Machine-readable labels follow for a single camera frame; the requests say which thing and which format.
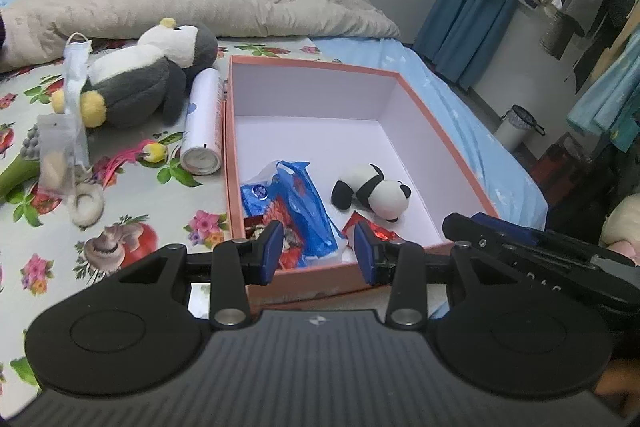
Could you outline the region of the red foil packet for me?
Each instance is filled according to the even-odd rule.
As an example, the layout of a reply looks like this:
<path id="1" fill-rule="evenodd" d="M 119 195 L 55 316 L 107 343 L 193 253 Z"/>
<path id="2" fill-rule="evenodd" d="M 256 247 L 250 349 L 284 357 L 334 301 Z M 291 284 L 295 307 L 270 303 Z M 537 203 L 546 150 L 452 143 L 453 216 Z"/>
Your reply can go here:
<path id="1" fill-rule="evenodd" d="M 387 230 L 386 228 L 382 227 L 382 225 L 377 225 L 375 222 L 364 217 L 358 211 L 354 211 L 342 228 L 342 233 L 347 239 L 347 246 L 349 248 L 354 248 L 355 225 L 360 222 L 367 225 L 372 233 L 378 239 L 381 239 L 381 241 L 394 241 L 395 239 L 400 239 L 400 236 L 396 232 Z"/>

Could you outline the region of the pink feather toy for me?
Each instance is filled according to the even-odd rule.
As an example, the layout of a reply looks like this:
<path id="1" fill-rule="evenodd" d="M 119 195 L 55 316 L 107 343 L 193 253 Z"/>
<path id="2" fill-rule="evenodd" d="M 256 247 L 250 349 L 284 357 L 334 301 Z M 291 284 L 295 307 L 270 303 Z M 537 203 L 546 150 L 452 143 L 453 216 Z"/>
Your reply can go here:
<path id="1" fill-rule="evenodd" d="M 107 171 L 115 171 L 125 162 L 140 162 L 144 165 L 160 165 L 167 159 L 167 146 L 153 140 L 143 140 L 134 147 L 115 155 L 106 165 Z"/>

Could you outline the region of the red triangular wrapper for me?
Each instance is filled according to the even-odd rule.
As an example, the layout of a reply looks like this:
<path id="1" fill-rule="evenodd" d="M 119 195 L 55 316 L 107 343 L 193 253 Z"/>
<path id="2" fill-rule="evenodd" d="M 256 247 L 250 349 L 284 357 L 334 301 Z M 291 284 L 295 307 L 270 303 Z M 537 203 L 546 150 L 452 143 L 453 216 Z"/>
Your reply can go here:
<path id="1" fill-rule="evenodd" d="M 297 230 L 291 213 L 278 202 L 272 202 L 262 215 L 244 218 L 244 231 L 248 239 L 260 239 L 267 232 L 264 240 L 266 252 L 264 262 L 266 268 L 293 270 L 303 268 L 304 240 Z"/>

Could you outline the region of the small panda plush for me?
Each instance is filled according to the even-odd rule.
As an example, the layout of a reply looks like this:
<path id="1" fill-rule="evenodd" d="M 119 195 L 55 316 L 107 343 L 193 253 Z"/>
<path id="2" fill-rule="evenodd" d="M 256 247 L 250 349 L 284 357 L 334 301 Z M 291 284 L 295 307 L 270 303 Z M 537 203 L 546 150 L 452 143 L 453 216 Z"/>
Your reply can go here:
<path id="1" fill-rule="evenodd" d="M 349 210 L 354 202 L 388 222 L 396 222 L 409 207 L 411 188 L 386 179 L 381 168 L 359 164 L 347 169 L 335 182 L 331 202 L 339 210 Z"/>

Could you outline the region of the clear zip bag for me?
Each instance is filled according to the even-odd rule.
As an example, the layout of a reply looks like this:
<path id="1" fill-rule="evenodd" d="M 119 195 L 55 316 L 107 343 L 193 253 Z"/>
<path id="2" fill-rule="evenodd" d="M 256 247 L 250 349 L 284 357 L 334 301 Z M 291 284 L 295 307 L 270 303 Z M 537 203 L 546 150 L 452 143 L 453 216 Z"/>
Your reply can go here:
<path id="1" fill-rule="evenodd" d="M 79 129 L 74 116 L 41 115 L 37 119 L 39 191 L 66 199 L 75 193 L 76 148 Z"/>

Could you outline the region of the blue snack bag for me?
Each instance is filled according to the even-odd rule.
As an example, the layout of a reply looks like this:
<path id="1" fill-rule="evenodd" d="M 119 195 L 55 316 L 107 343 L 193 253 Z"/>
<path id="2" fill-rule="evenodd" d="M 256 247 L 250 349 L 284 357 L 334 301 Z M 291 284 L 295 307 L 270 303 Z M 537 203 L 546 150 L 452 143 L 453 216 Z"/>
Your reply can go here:
<path id="1" fill-rule="evenodd" d="M 264 225 L 282 223 L 282 270 L 339 262 L 346 247 L 346 237 L 326 212 L 308 166 L 307 161 L 273 161 L 240 187 L 247 217 L 259 217 Z"/>

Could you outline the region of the blue surgical mask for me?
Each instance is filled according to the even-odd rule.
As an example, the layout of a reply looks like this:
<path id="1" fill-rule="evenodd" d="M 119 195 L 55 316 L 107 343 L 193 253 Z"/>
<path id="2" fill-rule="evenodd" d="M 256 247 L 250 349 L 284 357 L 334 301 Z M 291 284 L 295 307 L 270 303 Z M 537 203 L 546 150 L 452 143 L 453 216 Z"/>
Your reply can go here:
<path id="1" fill-rule="evenodd" d="M 73 123 L 75 164 L 84 170 L 90 167 L 87 133 L 82 120 L 80 99 L 88 79 L 88 60 L 92 41 L 80 32 L 67 39 L 63 54 L 64 114 Z"/>

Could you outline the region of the floral plastic mat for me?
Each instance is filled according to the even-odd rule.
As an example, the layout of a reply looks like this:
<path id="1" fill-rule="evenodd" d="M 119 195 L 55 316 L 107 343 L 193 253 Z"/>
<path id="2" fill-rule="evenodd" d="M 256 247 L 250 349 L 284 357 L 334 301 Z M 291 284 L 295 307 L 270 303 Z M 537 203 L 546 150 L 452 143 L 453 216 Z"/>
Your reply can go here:
<path id="1" fill-rule="evenodd" d="M 1 202 L 1 414 L 10 417 L 38 395 L 24 352 L 26 329 L 43 310 L 168 243 L 205 251 L 230 235 L 224 176 L 194 176 L 179 160 L 184 124 L 157 117 L 137 128 L 88 134 L 88 182 L 101 189 L 102 215 L 79 228 L 62 200 L 37 182 Z M 160 165 L 107 163 L 143 140 L 167 146 Z"/>

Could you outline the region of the white trash bin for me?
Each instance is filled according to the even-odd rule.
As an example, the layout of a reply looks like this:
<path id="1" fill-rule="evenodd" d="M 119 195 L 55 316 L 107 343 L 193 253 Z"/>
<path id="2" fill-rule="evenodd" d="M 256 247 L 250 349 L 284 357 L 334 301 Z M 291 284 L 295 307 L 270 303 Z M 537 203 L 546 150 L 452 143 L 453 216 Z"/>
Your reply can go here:
<path id="1" fill-rule="evenodd" d="M 546 135 L 546 129 L 522 106 L 514 104 L 502 117 L 494 137 L 510 153 L 514 152 L 532 132 Z"/>

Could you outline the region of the green massage hammer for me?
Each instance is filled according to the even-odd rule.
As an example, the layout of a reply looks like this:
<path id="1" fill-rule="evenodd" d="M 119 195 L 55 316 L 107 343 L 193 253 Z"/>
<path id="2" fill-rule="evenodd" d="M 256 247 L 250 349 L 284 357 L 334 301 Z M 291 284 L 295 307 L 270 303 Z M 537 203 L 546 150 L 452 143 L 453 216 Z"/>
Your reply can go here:
<path id="1" fill-rule="evenodd" d="M 39 130 L 35 124 L 29 129 L 20 153 L 6 167 L 0 176 L 0 197 L 6 200 L 15 187 L 24 182 L 35 179 L 40 175 L 40 145 Z"/>

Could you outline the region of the white spray can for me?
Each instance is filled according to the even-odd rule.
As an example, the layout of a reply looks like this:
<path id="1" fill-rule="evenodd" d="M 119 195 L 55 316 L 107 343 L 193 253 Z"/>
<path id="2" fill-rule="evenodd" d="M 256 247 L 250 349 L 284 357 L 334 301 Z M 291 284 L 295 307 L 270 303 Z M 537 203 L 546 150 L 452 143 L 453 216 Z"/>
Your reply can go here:
<path id="1" fill-rule="evenodd" d="M 217 69 L 203 69 L 193 80 L 180 147 L 181 167 L 208 176 L 222 164 L 224 89 Z"/>

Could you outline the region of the grey white penguin plush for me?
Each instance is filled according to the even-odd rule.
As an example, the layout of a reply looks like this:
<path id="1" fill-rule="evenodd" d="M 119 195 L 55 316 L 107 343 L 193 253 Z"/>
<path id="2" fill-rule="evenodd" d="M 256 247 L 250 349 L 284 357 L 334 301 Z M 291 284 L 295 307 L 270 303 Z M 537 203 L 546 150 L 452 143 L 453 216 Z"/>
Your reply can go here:
<path id="1" fill-rule="evenodd" d="M 79 95 L 82 122 L 89 129 L 131 128 L 160 113 L 165 124 L 173 124 L 195 76 L 213 66 L 217 53 L 218 40 L 207 27 L 163 18 L 133 46 L 89 66 Z"/>

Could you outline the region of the pink cardboard box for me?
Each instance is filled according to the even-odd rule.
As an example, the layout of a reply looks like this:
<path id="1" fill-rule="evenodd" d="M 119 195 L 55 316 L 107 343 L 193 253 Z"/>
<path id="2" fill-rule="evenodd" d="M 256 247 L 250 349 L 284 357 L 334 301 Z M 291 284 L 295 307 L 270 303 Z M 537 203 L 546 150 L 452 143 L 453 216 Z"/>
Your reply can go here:
<path id="1" fill-rule="evenodd" d="M 347 169 L 380 167 L 411 188 L 393 230 L 447 254 L 442 221 L 496 210 L 433 113 L 398 72 L 235 55 L 224 106 L 224 179 L 231 231 L 244 233 L 240 186 L 273 161 L 305 161 L 324 200 Z"/>

